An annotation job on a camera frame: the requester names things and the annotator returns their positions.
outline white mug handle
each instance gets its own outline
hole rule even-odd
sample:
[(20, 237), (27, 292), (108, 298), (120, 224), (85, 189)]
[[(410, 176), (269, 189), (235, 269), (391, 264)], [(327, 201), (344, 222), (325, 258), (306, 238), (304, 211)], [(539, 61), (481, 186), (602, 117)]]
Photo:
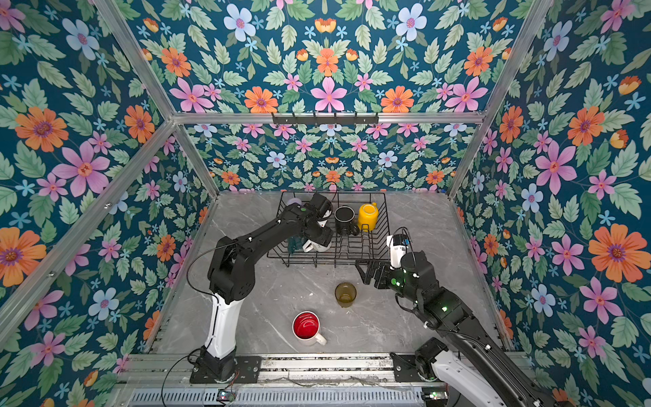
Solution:
[(324, 336), (321, 335), (320, 333), (317, 333), (314, 337), (316, 338), (316, 341), (322, 345), (325, 345), (327, 343), (326, 338), (324, 338)]

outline horizontal metal bar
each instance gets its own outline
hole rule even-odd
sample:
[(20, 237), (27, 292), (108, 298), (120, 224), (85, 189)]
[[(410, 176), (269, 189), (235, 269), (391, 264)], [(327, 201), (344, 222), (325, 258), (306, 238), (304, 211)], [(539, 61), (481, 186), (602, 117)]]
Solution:
[(131, 63), (133, 71), (138, 75), (140, 82), (143, 83), (149, 96), (156, 104), (158, 111), (163, 115), (163, 119), (168, 120), (174, 113), (172, 102), (167, 97), (163, 85), (158, 81), (149, 62), (145, 59), (143, 47), (135, 39), (120, 9), (113, 0), (94, 0), (93, 3), (109, 26), (122, 52)]
[(520, 65), (522, 65), (525, 55), (529, 52), (529, 47), (531, 47), (533, 39), (540, 29), (540, 25), (545, 21), (545, 15), (547, 15), (547, 11), (553, 2), (554, 0), (537, 0), (529, 9), (529, 14), (522, 23), (522, 28), (516, 37), (516, 41), (513, 43), (510, 57), (508, 58), (504, 69), (502, 70), (502, 74), (499, 76), (499, 79), (493, 88), (493, 92), (488, 99), (488, 103), (486, 104), (486, 121), (484, 121), (475, 131), (473, 138), (470, 140), (470, 144), (468, 144), (468, 147), (465, 150), (464, 157), (461, 159), (461, 162), (457, 167), (454, 183), (448, 190), (448, 195), (452, 198), (456, 195), (456, 192), (461, 187), (461, 183), (464, 181), (464, 178), (470, 170), (473, 160), (475, 159), (479, 148), (482, 146), (482, 140), (484, 139), (484, 136), (488, 134), (490, 126), (493, 125), (495, 116), (506, 97), (506, 92), (511, 88), (511, 83), (516, 78)]
[(208, 172), (208, 167), (206, 162), (199, 155), (199, 151), (196, 146), (192, 143), (190, 135), (187, 133), (186, 127), (178, 125), (176, 126), (176, 131), (174, 132), (176, 140), (181, 145), (181, 148), (186, 153), (187, 160), (190, 162), (194, 168), (197, 176), (204, 185), (204, 188), (208, 191), (208, 194), (212, 199), (217, 198), (219, 195), (219, 190), (215, 185), (215, 182), (212, 180), (210, 173)]
[(14, 291), (0, 308), (0, 348), (23, 322), (27, 314), (45, 294), (63, 271), (65, 266), (76, 256), (81, 244), (88, 240), (97, 229), (113, 203), (120, 200), (122, 194), (140, 175), (145, 165), (165, 144), (172, 133), (174, 124), (167, 120), (158, 127), (152, 137), (138, 150), (133, 158), (122, 168), (104, 191), (90, 204), (68, 232), (50, 250), (45, 259), (27, 276), (25, 281)]
[[(364, 124), (362, 118), (374, 118), (372, 114), (358, 114), (359, 124)], [(335, 120), (334, 114), (317, 113), (316, 118), (312, 113), (300, 113), (296, 115), (279, 113), (277, 115), (258, 114), (258, 113), (175, 113), (173, 115), (176, 124), (233, 124), (233, 123), (261, 123), (273, 124), (274, 117), (276, 122), (283, 120), (285, 124), (293, 124), (297, 120), (321, 124), (326, 119), (326, 123), (336, 124), (341, 120), (350, 120), (355, 117), (355, 113), (337, 113)], [(480, 124), (484, 120), (484, 114), (479, 112), (437, 112), (437, 113), (378, 113), (379, 123), (467, 123)]]

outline orange flower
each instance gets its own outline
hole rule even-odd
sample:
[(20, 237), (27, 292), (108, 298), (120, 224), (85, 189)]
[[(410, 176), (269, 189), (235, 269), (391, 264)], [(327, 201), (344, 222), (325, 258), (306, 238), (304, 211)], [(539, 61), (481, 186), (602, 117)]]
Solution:
[(395, 90), (389, 89), (386, 97), (382, 98), (380, 104), (384, 106), (384, 113), (407, 113), (409, 107), (413, 106), (413, 93), (405, 91), (404, 86), (397, 86)]
[(187, 57), (183, 53), (177, 52), (176, 48), (163, 49), (161, 60), (163, 64), (167, 64), (167, 70), (174, 75), (178, 77), (190, 76), (192, 66), (187, 61)]
[(20, 235), (17, 227), (0, 229), (0, 278), (3, 285), (11, 287), (23, 282), (23, 274), (30, 275), (46, 255), (44, 244), (36, 244), (40, 236), (32, 231)]
[(617, 130), (611, 136), (611, 146), (615, 148), (626, 148), (628, 145), (628, 134), (626, 130)]
[(68, 125), (50, 109), (30, 107), (29, 114), (19, 114), (16, 122), (19, 124), (16, 127), (18, 137), (27, 139), (25, 144), (34, 150), (40, 147), (44, 152), (53, 152), (54, 147), (63, 146), (61, 140), (68, 139), (68, 132), (63, 130)]
[(341, 181), (341, 175), (339, 175), (339, 173), (336, 171), (329, 171), (328, 174), (325, 175), (325, 180), (328, 182), (337, 183)]
[(568, 138), (572, 140), (572, 144), (579, 146), (587, 146), (592, 144), (592, 138), (597, 137), (603, 131), (603, 126), (600, 126), (604, 122), (605, 116), (603, 113), (599, 112), (599, 107), (591, 106), (590, 110), (585, 107), (579, 110), (577, 117), (572, 117), (570, 121), (570, 127), (572, 128), (568, 132)]
[(339, 57), (335, 55), (331, 48), (322, 49), (321, 55), (316, 57), (316, 63), (319, 64), (317, 68), (325, 76), (332, 76), (339, 69), (338, 62)]
[(199, 211), (199, 225), (203, 223), (204, 219), (206, 219), (206, 214), (208, 214), (208, 207), (204, 206), (201, 211)]
[(86, 376), (86, 379), (83, 380), (83, 385), (86, 387), (90, 387), (93, 384), (95, 384), (95, 380), (97, 380), (97, 376), (99, 375), (99, 371), (95, 370), (90, 373), (88, 373), (88, 376)]
[(174, 239), (170, 234), (163, 236), (161, 242), (158, 244), (158, 253), (156, 253), (156, 256), (161, 259), (161, 261), (168, 261), (172, 258), (174, 249), (176, 249), (175, 240), (176, 239)]
[(511, 106), (508, 112), (502, 116), (502, 124), (499, 125), (499, 138), (511, 144), (514, 139), (517, 139), (520, 134), (520, 126), (524, 123), (522, 109), (518, 106)]
[(497, 249), (499, 248), (499, 243), (495, 239), (495, 236), (488, 234), (484, 239), (484, 249), (486, 249), (486, 254), (490, 257), (493, 257), (497, 254)]
[(628, 234), (628, 227), (614, 223), (611, 230), (603, 226), (594, 233), (597, 240), (591, 240), (588, 251), (593, 255), (592, 264), (606, 278), (616, 283), (622, 282), (622, 273), (626, 280), (634, 283), (642, 279), (638, 267), (651, 268), (651, 254), (641, 251), (646, 247), (646, 240), (640, 232)]
[(428, 184), (438, 184), (439, 182), (443, 181), (443, 178), (445, 178), (445, 174), (443, 174), (443, 171), (434, 171), (432, 173), (427, 174), (427, 180)]
[(642, 81), (637, 76), (627, 76), (619, 83), (619, 94), (629, 94), (633, 92)]
[(327, 20), (319, 18), (314, 21), (314, 26), (319, 33), (332, 33), (337, 27), (337, 21), (332, 18)]
[(272, 98), (271, 91), (262, 90), (259, 86), (254, 86), (253, 91), (246, 91), (244, 94), (246, 100), (244, 104), (251, 109), (251, 113), (276, 113), (278, 110), (278, 101)]
[(221, 178), (226, 182), (228, 185), (238, 185), (240, 183), (240, 176), (237, 175), (236, 173), (233, 173), (232, 171), (224, 171), (221, 173)]
[(513, 330), (511, 329), (513, 323), (511, 323), (511, 318), (506, 316), (506, 312), (503, 309), (499, 310), (499, 316), (502, 317), (502, 322), (504, 322), (504, 327), (506, 327), (506, 334), (510, 339), (513, 339)]
[(152, 33), (158, 32), (158, 23), (152, 20), (151, 18), (145, 18), (143, 20), (143, 23), (145, 23), (145, 27), (149, 28), (149, 31), (151, 31)]
[(152, 331), (154, 330), (154, 325), (156, 325), (156, 321), (158, 321), (158, 317), (160, 316), (161, 311), (156, 311), (152, 315), (152, 318), (148, 318), (147, 322), (145, 322), (145, 331), (143, 332), (143, 339), (146, 341), (149, 339), (149, 335), (152, 334)]
[(296, 53), (296, 59), (299, 61), (307, 61), (307, 57), (309, 54), (307, 53), (307, 50), (305, 48), (301, 49)]
[(145, 144), (154, 133), (154, 123), (152, 123), (151, 115), (140, 105), (135, 106), (135, 108), (129, 106), (126, 112), (128, 116), (124, 116), (124, 123), (129, 126), (129, 134), (132, 138), (137, 138), (139, 143)]
[(348, 59), (349, 61), (355, 61), (357, 60), (357, 58), (359, 58), (359, 55), (357, 54), (357, 51), (355, 51), (354, 49), (349, 48), (348, 51), (346, 51), (346, 59)]
[(95, 407), (95, 401), (88, 401), (88, 399), (83, 399), (79, 404), (72, 407)]
[(576, 401), (572, 400), (563, 389), (554, 389), (551, 391), (551, 395), (554, 396), (556, 401), (569, 401), (573, 406), (576, 406)]
[(468, 55), (468, 61), (464, 64), (464, 69), (468, 76), (479, 76), (483, 71), (488, 69), (488, 64), (493, 62), (493, 50), (484, 47), (477, 48), (476, 52)]
[(506, 25), (508, 19), (506, 17), (500, 17), (493, 23), (493, 31), (499, 31)]

